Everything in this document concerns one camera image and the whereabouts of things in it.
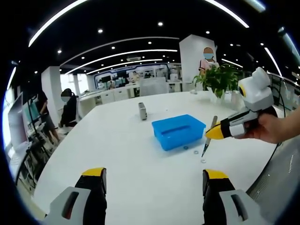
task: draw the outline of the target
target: curved ceiling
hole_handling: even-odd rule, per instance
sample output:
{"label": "curved ceiling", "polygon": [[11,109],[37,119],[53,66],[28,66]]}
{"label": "curved ceiling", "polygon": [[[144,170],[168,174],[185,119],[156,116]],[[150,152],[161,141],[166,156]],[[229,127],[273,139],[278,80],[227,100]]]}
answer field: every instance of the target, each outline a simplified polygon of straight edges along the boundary
{"label": "curved ceiling", "polygon": [[[28,47],[30,39],[42,25],[75,0],[22,1],[11,7],[11,20],[4,28],[7,30],[6,43],[10,46],[6,53],[7,63],[10,64],[11,60],[21,61],[13,84],[20,84],[35,76],[34,71],[40,74],[50,65],[59,66],[99,45],[149,36],[179,38],[179,40],[149,38],[120,42],[114,44],[115,49],[111,49],[111,45],[103,46],[68,61],[62,66],[62,72],[118,53],[145,49],[179,50],[179,41],[190,34],[213,39],[218,46],[219,61],[221,58],[234,62],[238,59],[238,63],[245,69],[265,66],[269,71],[278,74],[273,61],[264,49],[268,47],[283,76],[289,76],[291,71],[299,71],[300,65],[278,34],[278,29],[284,26],[294,38],[296,45],[300,40],[297,31],[299,21],[296,19],[296,2],[276,3],[272,0],[261,0],[265,3],[266,10],[258,13],[245,1],[217,1],[238,15],[249,28],[245,28],[225,11],[210,4],[210,0],[88,0],[57,18],[30,48]],[[161,27],[158,26],[160,21],[164,23]],[[255,59],[255,65],[249,55]],[[162,54],[147,52],[143,56],[145,59],[160,59]],[[120,64],[121,59],[121,56],[113,57],[82,69],[92,71],[101,68],[102,64],[107,66]],[[180,53],[170,52],[162,59],[166,62],[169,60],[180,62]],[[12,70],[13,66],[8,65],[7,77]]]}

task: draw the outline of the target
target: metal pointed tool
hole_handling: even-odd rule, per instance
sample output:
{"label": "metal pointed tool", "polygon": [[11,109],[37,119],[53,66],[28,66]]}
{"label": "metal pointed tool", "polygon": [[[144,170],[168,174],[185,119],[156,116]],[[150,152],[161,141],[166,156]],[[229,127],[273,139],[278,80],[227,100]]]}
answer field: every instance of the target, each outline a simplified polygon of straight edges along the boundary
{"label": "metal pointed tool", "polygon": [[[217,123],[217,120],[218,120],[218,116],[214,116],[214,118],[212,119],[211,127],[210,127],[211,129],[215,126],[215,124]],[[205,152],[210,144],[210,141],[211,141],[211,138],[206,139],[204,150],[203,150],[201,157],[203,157],[203,155],[205,154]]]}

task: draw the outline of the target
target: human hand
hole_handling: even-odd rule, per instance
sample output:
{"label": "human hand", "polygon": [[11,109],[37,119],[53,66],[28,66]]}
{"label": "human hand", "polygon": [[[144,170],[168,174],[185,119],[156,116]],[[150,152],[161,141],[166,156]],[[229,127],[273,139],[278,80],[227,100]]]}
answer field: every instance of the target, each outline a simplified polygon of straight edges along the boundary
{"label": "human hand", "polygon": [[258,124],[258,127],[249,130],[239,139],[255,138],[274,144],[285,140],[283,119],[265,113],[258,118]]}

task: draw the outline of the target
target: window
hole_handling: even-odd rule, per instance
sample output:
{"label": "window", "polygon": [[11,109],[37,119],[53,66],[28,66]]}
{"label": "window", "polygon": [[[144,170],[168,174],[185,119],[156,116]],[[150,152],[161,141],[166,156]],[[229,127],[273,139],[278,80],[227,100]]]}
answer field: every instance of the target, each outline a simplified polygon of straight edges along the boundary
{"label": "window", "polygon": [[88,79],[86,77],[86,74],[78,74],[77,78],[78,78],[79,91],[80,94],[82,94],[89,89]]}
{"label": "window", "polygon": [[3,132],[3,144],[4,148],[6,148],[10,144],[10,129],[8,123],[8,112],[14,103],[14,92],[13,89],[10,88],[6,91],[4,102],[3,102],[3,112],[2,112],[2,132]]}
{"label": "window", "polygon": [[60,83],[61,83],[61,89],[64,90],[66,88],[70,88],[75,94],[75,84],[74,84],[74,77],[73,74],[61,74],[60,75]]}

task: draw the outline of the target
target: blue tray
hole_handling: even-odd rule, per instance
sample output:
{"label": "blue tray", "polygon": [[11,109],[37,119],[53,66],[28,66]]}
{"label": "blue tray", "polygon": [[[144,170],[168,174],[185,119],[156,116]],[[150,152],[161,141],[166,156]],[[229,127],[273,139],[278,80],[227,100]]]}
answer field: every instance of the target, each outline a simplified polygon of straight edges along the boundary
{"label": "blue tray", "polygon": [[190,144],[203,136],[206,125],[190,115],[152,122],[154,136],[165,151]]}

